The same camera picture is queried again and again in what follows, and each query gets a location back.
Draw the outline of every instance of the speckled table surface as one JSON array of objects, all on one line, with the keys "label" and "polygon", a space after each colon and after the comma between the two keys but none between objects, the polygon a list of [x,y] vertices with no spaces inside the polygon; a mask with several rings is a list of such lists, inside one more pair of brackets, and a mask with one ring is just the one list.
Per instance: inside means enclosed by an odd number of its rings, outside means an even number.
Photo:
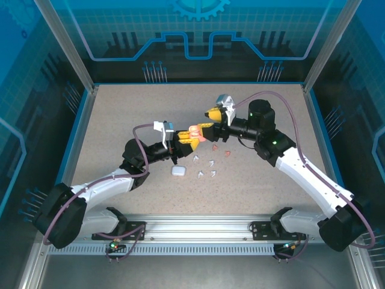
[{"label": "speckled table surface", "polygon": [[[204,112],[215,106],[218,95],[230,94],[235,103],[262,90],[281,93],[297,118],[300,142],[306,156],[324,171],[303,92],[298,84],[166,84],[101,85],[75,170],[73,184],[83,184],[115,170],[122,163],[132,128],[154,120],[173,122],[176,129],[210,122]],[[279,99],[266,96],[276,111],[277,128],[294,139],[294,128]],[[247,118],[247,105],[237,109]],[[161,141],[151,128],[138,131],[147,145]],[[139,188],[104,205],[123,213],[140,214],[272,214],[290,206],[317,210],[316,203],[288,176],[261,160],[256,152],[241,146],[236,138],[227,143],[200,143],[194,154],[179,160],[187,168],[184,177],[171,175],[173,163],[150,166],[150,176]],[[224,152],[231,151],[229,157]],[[199,160],[193,163],[193,156]],[[209,160],[214,160],[213,167]],[[198,179],[198,172],[205,174]],[[211,170],[217,174],[212,178]]]}]

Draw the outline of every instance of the black cable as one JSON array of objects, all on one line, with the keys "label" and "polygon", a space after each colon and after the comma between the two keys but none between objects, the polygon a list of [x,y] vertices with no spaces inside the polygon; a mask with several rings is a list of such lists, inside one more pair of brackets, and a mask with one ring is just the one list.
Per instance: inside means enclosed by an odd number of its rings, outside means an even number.
[{"label": "black cable", "polygon": [[254,148],[251,148],[251,147],[247,146],[246,144],[244,144],[244,142],[243,142],[240,138],[238,138],[238,141],[239,141],[239,143],[240,143],[241,145],[243,145],[245,148],[248,148],[248,149],[254,149]]}]

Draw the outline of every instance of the pink object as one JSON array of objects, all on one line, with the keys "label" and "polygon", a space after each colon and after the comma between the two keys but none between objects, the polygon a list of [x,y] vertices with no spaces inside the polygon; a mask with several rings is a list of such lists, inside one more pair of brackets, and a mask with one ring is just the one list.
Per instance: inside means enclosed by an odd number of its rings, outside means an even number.
[{"label": "pink object", "polygon": [[199,127],[197,125],[191,125],[188,128],[190,138],[197,138],[199,141],[206,141],[206,139],[200,134]]}]

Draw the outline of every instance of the gear logo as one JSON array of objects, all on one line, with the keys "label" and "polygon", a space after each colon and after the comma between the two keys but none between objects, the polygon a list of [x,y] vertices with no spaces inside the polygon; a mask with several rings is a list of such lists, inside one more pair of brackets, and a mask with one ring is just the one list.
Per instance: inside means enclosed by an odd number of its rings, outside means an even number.
[{"label": "gear logo", "polygon": [[179,12],[182,17],[187,16],[188,20],[202,18],[209,20],[210,16],[216,17],[218,11],[224,11],[224,6],[230,4],[230,0],[171,0],[174,12]]},{"label": "gear logo", "polygon": [[27,29],[36,16],[33,0],[0,0],[0,8],[6,7],[12,19],[22,28]]}]

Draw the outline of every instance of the small white case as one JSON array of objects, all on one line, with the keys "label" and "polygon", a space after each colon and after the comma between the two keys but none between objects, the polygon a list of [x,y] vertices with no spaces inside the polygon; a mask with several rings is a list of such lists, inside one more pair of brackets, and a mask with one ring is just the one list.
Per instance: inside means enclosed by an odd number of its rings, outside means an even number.
[{"label": "small white case", "polygon": [[171,174],[173,176],[184,176],[186,175],[186,167],[173,166],[173,168],[171,169]]}]

